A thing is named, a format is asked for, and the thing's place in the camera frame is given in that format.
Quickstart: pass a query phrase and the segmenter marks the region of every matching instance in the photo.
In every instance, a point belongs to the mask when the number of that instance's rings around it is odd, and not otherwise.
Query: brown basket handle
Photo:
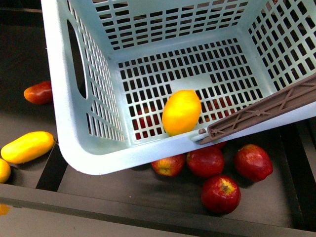
[[[207,127],[206,144],[316,101],[316,74],[296,82]],[[206,133],[200,129],[199,134]]]

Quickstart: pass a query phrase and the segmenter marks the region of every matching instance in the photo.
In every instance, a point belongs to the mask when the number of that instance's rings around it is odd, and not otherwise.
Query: tomato
[[[53,93],[50,81],[43,81],[32,85],[24,91],[26,100],[33,104],[42,105],[53,101]]]

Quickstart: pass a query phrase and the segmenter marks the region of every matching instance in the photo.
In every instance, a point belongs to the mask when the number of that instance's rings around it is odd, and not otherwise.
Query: apple
[[[23,95],[27,101],[37,105],[53,101],[51,83],[48,80],[28,87],[24,90]]]
[[[226,145],[227,141],[225,142],[220,142],[220,143],[217,143],[215,145],[213,145],[214,147],[217,147],[218,149],[222,149],[225,145]]]
[[[179,154],[153,161],[152,167],[157,174],[173,177],[181,172],[185,162],[185,154]]]
[[[226,175],[215,175],[207,179],[201,191],[201,201],[209,211],[228,214],[239,205],[241,192],[238,184]]]
[[[209,178],[222,173],[225,163],[222,151],[216,146],[188,152],[186,160],[192,173],[202,178]]]
[[[267,152],[259,146],[243,146],[234,156],[234,166],[240,175],[253,182],[264,180],[273,172]]]
[[[151,107],[151,111],[153,111],[153,112],[156,111],[155,107]],[[149,108],[147,106],[144,106],[144,113],[147,114],[149,112],[150,112]],[[137,111],[137,115],[140,116],[142,114],[143,114],[142,110],[139,109]],[[152,127],[154,125],[158,125],[159,124],[159,118],[158,118],[157,114],[153,115],[153,119],[150,116],[145,116],[145,117],[140,117],[138,120],[139,120],[140,128]],[[138,130],[139,127],[138,127],[138,124],[137,124],[137,120],[134,119],[132,122],[133,122],[134,130]],[[151,129],[149,132],[150,132],[151,136],[155,135],[155,132],[154,132],[153,129]],[[143,131],[142,134],[143,134],[144,138],[148,137],[148,132],[147,131]],[[138,133],[135,134],[135,136],[136,136],[136,140],[140,140],[141,139],[141,133],[138,132]]]
[[[228,106],[233,105],[231,100],[230,100],[230,98],[228,96],[225,97],[225,100],[226,100]],[[213,106],[212,106],[212,104],[210,102],[207,103],[207,108],[208,108],[209,111],[218,110],[220,108],[226,108],[227,107],[225,102],[224,102],[224,98],[223,97],[219,98],[219,103],[218,103],[218,101],[216,99],[214,99],[213,100],[213,104],[214,104],[214,108],[213,108]],[[224,110],[224,114],[225,114],[225,117],[227,117],[229,115],[228,110]],[[220,119],[223,118],[223,115],[222,115],[221,112],[217,112],[217,116]],[[212,120],[216,120],[215,114],[211,114],[211,118],[212,118]]]

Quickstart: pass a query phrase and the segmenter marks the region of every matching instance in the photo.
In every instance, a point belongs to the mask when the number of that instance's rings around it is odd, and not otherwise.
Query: light blue basket
[[[313,0],[43,0],[42,9],[59,146],[87,174],[201,148],[200,128],[316,72]],[[193,131],[168,137],[161,114],[180,89],[197,92],[202,113]],[[312,103],[216,142],[314,116]]]

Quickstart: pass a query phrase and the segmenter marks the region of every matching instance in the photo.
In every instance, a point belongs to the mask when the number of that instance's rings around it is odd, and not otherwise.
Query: lemon
[[[0,158],[0,183],[4,184],[11,174],[10,165]]]
[[[194,90],[179,90],[170,96],[162,113],[162,125],[169,136],[193,130],[201,113],[201,101]]]

